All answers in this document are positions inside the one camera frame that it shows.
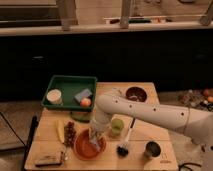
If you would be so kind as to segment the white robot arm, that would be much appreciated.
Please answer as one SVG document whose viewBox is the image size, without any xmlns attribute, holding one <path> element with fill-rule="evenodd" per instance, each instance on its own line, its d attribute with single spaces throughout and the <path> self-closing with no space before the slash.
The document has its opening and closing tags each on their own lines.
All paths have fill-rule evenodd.
<svg viewBox="0 0 213 171">
<path fill-rule="evenodd" d="M 166 128 L 213 147 L 213 112 L 188 107 L 149 104 L 127 100 L 116 91 L 104 92 L 96 98 L 96 112 L 90 128 L 102 134 L 114 114 L 126 115 Z"/>
</svg>

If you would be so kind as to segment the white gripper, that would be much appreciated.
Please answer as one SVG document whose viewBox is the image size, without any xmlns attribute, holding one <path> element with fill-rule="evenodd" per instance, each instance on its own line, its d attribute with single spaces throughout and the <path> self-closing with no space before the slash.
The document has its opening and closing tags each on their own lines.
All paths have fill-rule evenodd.
<svg viewBox="0 0 213 171">
<path fill-rule="evenodd" d="M 95 118 L 92 118 L 90 120 L 89 142 L 96 148 L 97 151 L 101 150 L 97 139 L 100 139 L 102 137 L 108 127 L 108 122 L 97 121 Z"/>
</svg>

